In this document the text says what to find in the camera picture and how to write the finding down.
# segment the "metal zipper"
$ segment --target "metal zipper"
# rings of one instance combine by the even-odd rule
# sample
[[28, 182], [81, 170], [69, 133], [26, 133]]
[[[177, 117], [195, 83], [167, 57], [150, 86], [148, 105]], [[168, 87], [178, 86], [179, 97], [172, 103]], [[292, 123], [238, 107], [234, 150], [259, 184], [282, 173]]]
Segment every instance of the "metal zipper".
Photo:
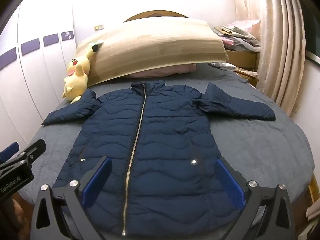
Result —
[[122, 235], [125, 236], [125, 222], [126, 222], [126, 215], [127, 215], [127, 208], [128, 208], [128, 188], [129, 188], [129, 179], [130, 179], [130, 170], [131, 170], [131, 165], [133, 161], [133, 156], [134, 152], [137, 146], [137, 141], [139, 137], [139, 132], [140, 132], [140, 127], [141, 127], [141, 121], [142, 121], [142, 116], [143, 116], [143, 111], [144, 111], [144, 105], [146, 103], [146, 84], [143, 84], [143, 90], [144, 90], [144, 100], [143, 100], [143, 105], [142, 105], [142, 110], [141, 110], [141, 115], [140, 115], [140, 121], [139, 121], [139, 126], [138, 126], [138, 131], [136, 134], [136, 139], [133, 144], [132, 152], [131, 152], [131, 158], [129, 162], [129, 168], [127, 171], [127, 177], [125, 179], [125, 201], [124, 201], [124, 208], [123, 208], [123, 230], [122, 230]]

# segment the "navy puffer jacket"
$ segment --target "navy puffer jacket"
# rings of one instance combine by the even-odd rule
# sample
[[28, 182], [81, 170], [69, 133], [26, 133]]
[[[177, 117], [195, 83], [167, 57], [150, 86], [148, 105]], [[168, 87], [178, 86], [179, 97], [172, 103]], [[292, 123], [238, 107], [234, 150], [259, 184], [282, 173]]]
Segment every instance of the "navy puffer jacket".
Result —
[[88, 119], [54, 186], [80, 180], [108, 156], [112, 173], [87, 210], [98, 227], [126, 236], [173, 237], [226, 224], [238, 211], [214, 174], [221, 154], [208, 114], [275, 120], [267, 105], [233, 98], [212, 83], [205, 94], [164, 81], [133, 83], [97, 99], [88, 89], [43, 122]]

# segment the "jacket collar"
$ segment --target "jacket collar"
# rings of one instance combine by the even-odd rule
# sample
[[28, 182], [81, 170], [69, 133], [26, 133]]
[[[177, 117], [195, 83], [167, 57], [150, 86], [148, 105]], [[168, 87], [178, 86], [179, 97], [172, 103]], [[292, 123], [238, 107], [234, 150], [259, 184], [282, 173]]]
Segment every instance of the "jacket collar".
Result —
[[137, 91], [138, 93], [144, 93], [144, 88], [143, 88], [144, 84], [145, 84], [147, 93], [150, 93], [151, 91], [159, 89], [161, 87], [165, 87], [164, 80], [158, 80], [155, 82], [136, 82], [136, 83], [132, 83], [131, 87], [134, 91]]

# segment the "bed sheet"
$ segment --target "bed sheet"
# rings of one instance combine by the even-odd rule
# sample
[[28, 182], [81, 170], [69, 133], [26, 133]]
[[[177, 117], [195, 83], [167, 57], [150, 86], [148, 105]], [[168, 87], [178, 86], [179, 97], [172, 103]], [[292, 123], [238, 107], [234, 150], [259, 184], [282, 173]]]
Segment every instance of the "bed sheet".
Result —
[[[211, 133], [222, 156], [247, 180], [255, 180], [264, 187], [275, 187], [283, 183], [287, 186], [291, 202], [305, 191], [314, 169], [306, 136], [273, 101], [252, 88], [246, 79], [229, 70], [216, 69], [208, 64], [197, 64], [196, 71], [192, 73], [161, 79], [165, 80], [167, 86], [184, 84], [201, 93], [205, 92], [209, 82], [213, 82], [233, 97], [259, 101], [270, 106], [276, 114], [274, 122], [211, 116]], [[115, 79], [92, 86], [91, 89], [100, 96], [113, 90], [130, 88], [131, 83], [137, 81], [138, 79]], [[58, 108], [68, 104], [64, 101]], [[82, 124], [83, 121], [77, 121], [39, 129], [32, 142], [42, 138], [47, 149], [33, 163], [35, 179], [19, 191], [24, 199], [34, 203], [42, 184], [54, 184]], [[79, 237], [72, 221], [67, 218], [67, 222], [72, 233]], [[228, 226], [218, 228], [210, 238], [220, 239], [227, 228]]]

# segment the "cardboard box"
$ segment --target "cardboard box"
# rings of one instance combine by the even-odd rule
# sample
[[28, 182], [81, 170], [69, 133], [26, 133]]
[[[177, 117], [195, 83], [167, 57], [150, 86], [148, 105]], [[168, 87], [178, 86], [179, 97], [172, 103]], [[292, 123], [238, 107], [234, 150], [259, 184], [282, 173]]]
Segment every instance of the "cardboard box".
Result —
[[228, 63], [235, 65], [236, 67], [248, 69], [254, 68], [256, 71], [256, 61], [257, 61], [257, 54], [250, 53], [247, 51], [231, 51], [226, 50], [229, 60]]

